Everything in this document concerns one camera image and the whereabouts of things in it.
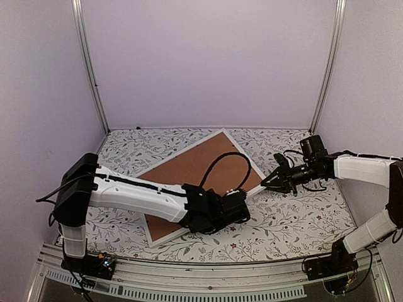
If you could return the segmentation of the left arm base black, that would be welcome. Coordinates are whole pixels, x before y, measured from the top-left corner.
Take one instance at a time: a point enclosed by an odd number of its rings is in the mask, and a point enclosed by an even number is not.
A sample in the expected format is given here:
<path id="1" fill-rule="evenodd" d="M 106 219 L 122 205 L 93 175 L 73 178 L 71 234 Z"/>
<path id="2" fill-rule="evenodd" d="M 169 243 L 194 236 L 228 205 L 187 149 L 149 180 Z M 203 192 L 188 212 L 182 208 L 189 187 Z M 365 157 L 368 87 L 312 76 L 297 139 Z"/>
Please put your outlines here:
<path id="1" fill-rule="evenodd" d="M 64 255 L 62 268 L 80 276 L 95 277 L 111 281 L 115 272 L 116 258 L 110 254 L 86 254 L 82 259 Z"/>

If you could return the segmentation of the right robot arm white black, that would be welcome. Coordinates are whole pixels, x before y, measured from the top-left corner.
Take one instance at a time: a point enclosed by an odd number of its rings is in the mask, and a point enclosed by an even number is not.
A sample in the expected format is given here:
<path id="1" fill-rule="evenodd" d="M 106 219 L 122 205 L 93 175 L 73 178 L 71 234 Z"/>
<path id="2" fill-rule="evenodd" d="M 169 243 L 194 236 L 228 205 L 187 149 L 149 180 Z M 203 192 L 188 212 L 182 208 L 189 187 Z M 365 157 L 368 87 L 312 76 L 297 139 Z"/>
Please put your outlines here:
<path id="1" fill-rule="evenodd" d="M 380 186 L 388 191 L 385 208 L 348 235 L 334 242 L 326 260 L 330 274 L 349 266 L 355 253 L 387 237 L 397 242 L 402 237 L 402 159 L 349 150 L 330 154 L 318 135 L 300 141 L 303 164 L 290 166 L 281 153 L 274 155 L 277 168 L 261 186 L 278 193 L 297 194 L 297 186 L 315 180 L 346 180 Z"/>

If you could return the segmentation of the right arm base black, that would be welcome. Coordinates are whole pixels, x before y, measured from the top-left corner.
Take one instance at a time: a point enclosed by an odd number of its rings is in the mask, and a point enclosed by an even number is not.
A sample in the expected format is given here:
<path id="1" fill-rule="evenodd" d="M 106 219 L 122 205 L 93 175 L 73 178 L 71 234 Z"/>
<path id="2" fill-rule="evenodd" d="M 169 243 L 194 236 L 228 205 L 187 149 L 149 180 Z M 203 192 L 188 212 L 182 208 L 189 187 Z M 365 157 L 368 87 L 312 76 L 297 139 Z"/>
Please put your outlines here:
<path id="1" fill-rule="evenodd" d="M 302 271 L 309 281 L 344 274 L 343 277 L 324 282 L 325 290 L 332 295 L 346 294 L 356 277 L 357 269 L 355 254 L 349 254 L 343 249 L 334 249 L 330 256 L 313 257 L 302 262 Z"/>

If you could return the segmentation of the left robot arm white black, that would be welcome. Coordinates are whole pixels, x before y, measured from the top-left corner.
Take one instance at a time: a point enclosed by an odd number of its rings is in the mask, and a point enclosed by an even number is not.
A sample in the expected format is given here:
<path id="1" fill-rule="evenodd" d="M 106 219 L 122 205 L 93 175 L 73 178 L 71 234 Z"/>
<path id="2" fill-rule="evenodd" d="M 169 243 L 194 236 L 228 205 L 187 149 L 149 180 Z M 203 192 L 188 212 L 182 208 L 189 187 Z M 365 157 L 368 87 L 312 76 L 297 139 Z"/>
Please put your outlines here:
<path id="1" fill-rule="evenodd" d="M 98 155 L 84 154 L 62 176 L 60 186 L 37 203 L 54 206 L 52 216 L 62 235 L 64 269 L 99 274 L 113 269 L 111 257 L 88 254 L 88 208 L 129 210 L 162 218 L 192 233 L 211 235 L 233 223 L 250 219 L 247 193 L 242 187 L 217 194 L 201 184 L 171 185 L 124 176 L 98 164 Z"/>

